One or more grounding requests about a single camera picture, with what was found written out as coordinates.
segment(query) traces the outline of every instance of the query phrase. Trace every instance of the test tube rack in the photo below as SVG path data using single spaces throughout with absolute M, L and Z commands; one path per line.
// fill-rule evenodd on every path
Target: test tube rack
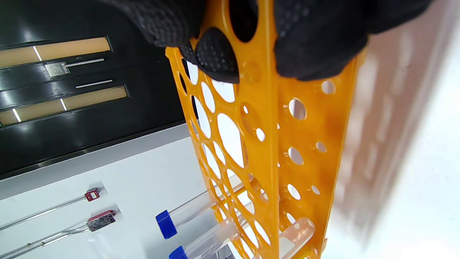
M 229 0 L 207 1 L 201 32 L 218 28 L 231 43 L 240 73 L 240 83 L 233 85 L 235 101 L 225 101 L 202 71 L 197 84 L 193 84 L 178 48 L 167 48 L 166 55 L 204 181 L 210 198 L 217 200 L 216 218 L 221 222 L 220 211 L 223 211 L 227 218 L 238 222 L 235 211 L 239 211 L 256 235 L 256 242 L 251 241 L 237 224 L 241 237 L 233 243 L 240 255 L 246 259 L 250 259 L 250 253 L 264 259 L 278 259 L 280 231 L 292 224 L 292 218 L 309 218 L 316 232 L 293 258 L 317 259 L 324 249 L 357 70 L 364 54 L 333 78 L 311 82 L 283 78 L 276 71 L 273 53 L 277 38 L 273 0 L 259 0 L 258 7 L 256 33 L 251 41 L 241 42 L 232 30 Z M 197 41 L 192 39 L 192 46 Z M 202 84 L 210 88 L 215 102 L 213 110 L 206 105 Z M 208 120 L 210 137 L 199 127 L 192 104 L 194 98 L 204 107 L 207 118 L 200 118 L 200 122 Z M 293 112 L 293 106 L 299 112 Z M 240 132 L 243 166 L 229 155 L 219 135 L 222 113 Z M 204 149 L 209 149 L 215 158 L 222 151 L 224 160 L 215 159 L 219 171 L 212 170 Z M 243 182 L 254 204 L 254 213 L 246 210 L 232 191 L 228 170 Z M 224 200 L 218 199 L 214 183 L 226 194 Z M 267 194 L 268 202 L 260 199 L 262 193 Z

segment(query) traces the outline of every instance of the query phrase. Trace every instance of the wooden panel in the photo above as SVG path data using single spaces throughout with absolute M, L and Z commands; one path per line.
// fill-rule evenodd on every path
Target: wooden panel
M 102 89 L 94 92 L 75 95 L 72 97 L 16 108 L 19 120 L 16 118 L 13 110 L 0 112 L 0 123 L 3 126 L 16 124 L 19 122 L 45 117 L 69 110 L 75 110 L 123 97 L 127 97 L 124 86 Z
M 118 86 L 63 98 L 63 101 L 67 110 L 73 110 L 123 97 L 127 97 L 125 87 Z
M 42 60 L 59 59 L 110 50 L 109 43 L 105 37 L 47 44 L 36 46 L 36 48 Z
M 110 51 L 105 37 L 0 51 L 0 67 Z
M 39 62 L 32 47 L 21 47 L 0 51 L 0 67 Z

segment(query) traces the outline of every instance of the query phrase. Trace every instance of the black cabinet door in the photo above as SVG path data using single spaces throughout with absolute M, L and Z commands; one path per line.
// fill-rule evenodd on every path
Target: black cabinet door
M 87 0 L 0 1 L 0 51 L 99 37 L 109 51 L 0 67 L 0 112 L 115 87 L 126 93 L 0 127 L 0 179 L 183 122 L 164 49 L 118 10 Z M 58 76 L 45 67 L 95 59 L 103 61 Z

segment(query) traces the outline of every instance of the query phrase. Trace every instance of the circular hole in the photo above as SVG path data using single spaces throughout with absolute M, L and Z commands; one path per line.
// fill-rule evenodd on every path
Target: circular hole
M 235 91 L 232 83 L 225 83 L 211 79 L 214 89 L 224 99 L 224 101 L 232 103 L 235 101 Z
M 237 208 L 235 208 L 234 210 L 235 210 L 236 216 L 239 217 L 241 215 L 241 212 Z
M 262 129 L 256 129 L 257 138 L 259 138 L 260 142 L 265 140 L 265 133 Z
M 258 248 L 259 243 L 257 242 L 256 234 L 254 233 L 254 230 L 249 224 L 246 225 L 246 228 L 244 229 L 244 233 L 246 233 L 249 240 Z
M 225 212 L 224 212 L 221 208 L 219 208 L 219 211 L 220 211 L 220 215 L 222 216 L 222 219 L 223 219 L 223 220 L 226 220 L 226 219 L 227 219 L 227 215 L 225 214 Z
M 214 143 L 214 149 L 216 150 L 216 155 L 217 155 L 217 158 L 223 163 L 225 164 L 225 156 L 224 156 L 224 153 L 222 152 L 222 149 L 220 149 L 219 145 L 217 144 L 217 142 L 213 141 Z
M 257 220 L 254 220 L 254 225 L 256 226 L 257 232 L 262 236 L 262 238 L 267 242 L 267 244 L 270 245 L 270 238 L 268 238 L 267 233 L 265 232 L 264 228 L 262 225 Z
M 244 168 L 243 150 L 238 126 L 227 114 L 219 113 L 217 115 L 217 127 L 225 150 L 241 168 Z
M 237 197 L 238 197 L 238 200 L 240 201 L 240 203 L 243 206 L 246 206 L 247 204 L 249 204 L 251 202 L 251 200 L 249 199 L 249 197 L 247 195 L 247 191 L 244 191 L 244 192 L 240 193 Z
M 198 135 L 198 131 L 196 130 L 195 124 L 193 124 L 192 121 L 189 121 L 190 125 L 192 125 L 192 132 L 191 134 L 195 135 L 198 139 L 200 139 L 200 136 Z
M 231 25 L 235 35 L 242 42 L 250 41 L 257 29 L 258 10 L 254 8 L 254 4 L 251 2 L 248 0 L 230 0 Z
M 261 199 L 265 199 L 265 201 L 268 201 L 268 195 L 267 195 L 267 193 L 265 192 L 265 190 L 262 189 L 262 188 L 260 189 L 260 198 L 261 198 Z
M 292 99 L 289 102 L 289 112 L 298 120 L 304 120 L 307 118 L 307 110 L 305 109 L 304 104 L 298 99 Z
M 179 74 L 179 76 L 180 76 L 180 83 L 182 84 L 182 88 L 184 89 L 185 95 L 187 95 L 187 87 L 185 86 L 184 78 L 182 77 L 181 74 Z
M 247 255 L 249 258 L 253 258 L 253 257 L 254 257 L 254 254 L 253 254 L 253 252 L 251 251 L 251 249 L 249 248 L 249 246 L 246 244 L 246 241 L 244 241 L 243 239 L 241 239 L 241 244 L 243 245 L 243 249 L 244 249 L 244 251 L 246 252 L 246 255 Z
M 300 193 L 292 184 L 287 185 L 287 190 L 294 197 L 294 199 L 300 200 Z
M 219 170 L 219 166 L 217 165 L 217 161 L 216 159 L 214 158 L 214 155 L 213 153 L 211 152 L 211 150 L 206 146 L 206 144 L 202 143 L 201 144 L 203 150 L 204 150 L 204 154 L 206 156 L 206 162 L 208 164 L 208 166 L 211 168 L 211 170 L 214 172 L 215 176 L 217 177 L 217 179 L 220 179 L 220 170 Z
M 311 186 L 311 190 L 312 190 L 316 195 L 319 195 L 319 193 L 320 193 L 319 190 L 318 190 L 318 188 L 317 188 L 316 186 L 314 186 L 314 185 Z
M 326 146 L 322 142 L 317 142 L 316 143 L 316 148 L 318 149 L 319 152 L 325 153 L 327 152 Z
M 229 178 L 230 186 L 233 191 L 236 191 L 236 189 L 239 189 L 239 187 L 242 184 L 241 179 L 238 177 L 238 175 L 235 174 L 234 171 L 231 169 L 227 169 L 227 177 Z
M 247 211 L 249 211 L 249 213 L 254 215 L 254 213 L 255 213 L 254 203 L 250 202 L 250 203 L 246 204 L 246 206 L 244 206 L 244 207 L 246 208 Z
M 209 119 L 206 115 L 206 112 L 201 105 L 201 102 L 193 96 L 193 100 L 195 101 L 196 112 L 198 113 L 198 123 L 200 125 L 201 130 L 206 138 L 211 137 L 211 125 L 209 124 Z
M 220 190 L 220 187 L 217 185 L 217 183 L 214 180 L 211 180 L 211 182 L 214 187 L 214 190 L 216 191 L 217 197 L 222 196 L 222 191 Z
M 294 224 L 295 218 L 290 213 L 286 213 L 286 217 L 291 224 Z
M 297 151 L 297 149 L 293 148 L 293 147 L 290 147 L 287 151 L 287 153 L 289 154 L 289 157 L 291 158 L 291 160 L 298 164 L 298 165 L 303 165 L 304 164 L 304 159 L 302 158 L 302 155 L 300 154 L 299 151 Z
M 216 103 L 214 102 L 214 97 L 209 89 L 209 86 L 205 82 L 201 82 L 201 90 L 203 91 L 204 102 L 208 109 L 212 112 L 216 112 Z
M 187 61 L 187 68 L 189 69 L 190 81 L 196 85 L 198 83 L 198 66 Z
M 334 94 L 335 93 L 335 84 L 331 80 L 326 80 L 321 84 L 321 90 L 325 94 Z

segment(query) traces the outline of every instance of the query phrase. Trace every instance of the blurred object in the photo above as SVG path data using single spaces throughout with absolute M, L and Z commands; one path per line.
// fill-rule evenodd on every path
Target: blurred object
M 436 97 L 435 88 L 442 87 L 438 81 L 443 64 L 453 57 L 448 49 L 454 29 L 458 30 L 458 12 L 458 1 L 439 0 L 419 19 L 370 37 L 356 85 L 324 258 L 357 258 L 378 243 L 376 228 L 387 219 L 401 175 L 408 173 L 404 164 L 410 147 L 414 140 L 424 141 L 416 133 Z M 343 247 L 356 254 L 337 253 Z
M 47 208 L 43 211 L 40 211 L 40 212 L 37 212 L 37 213 L 34 213 L 32 215 L 29 215 L 29 216 L 26 216 L 26 217 L 23 217 L 23 218 L 20 218 L 18 220 L 15 220 L 11 223 L 8 223 L 6 225 L 3 225 L 3 226 L 0 226 L 0 231 L 2 230 L 5 230 L 7 228 L 10 228 L 12 226 L 15 226 L 17 224 L 20 224 L 22 222 L 26 222 L 28 220 L 31 220 L 33 218 L 36 218 L 36 217 L 39 217 L 39 216 L 42 216 L 42 215 L 45 215 L 47 213 L 50 213 L 52 211 L 55 211 L 57 209 L 60 209 L 62 207 L 65 207 L 65 206 L 68 206 L 68 205 L 71 205 L 71 204 L 74 204 L 78 201 L 81 201 L 81 200 L 87 200 L 87 201 L 93 201 L 93 200 L 96 200 L 100 197 L 100 194 L 99 192 L 101 191 L 101 188 L 92 188 L 92 189 L 89 189 L 86 191 L 86 193 L 83 195 L 83 196 L 80 196 L 80 197 L 77 197 L 75 199 L 71 199 L 69 201 L 66 201 L 66 202 L 63 202 L 59 205 L 56 205 L 56 206 L 53 206 L 51 208 Z

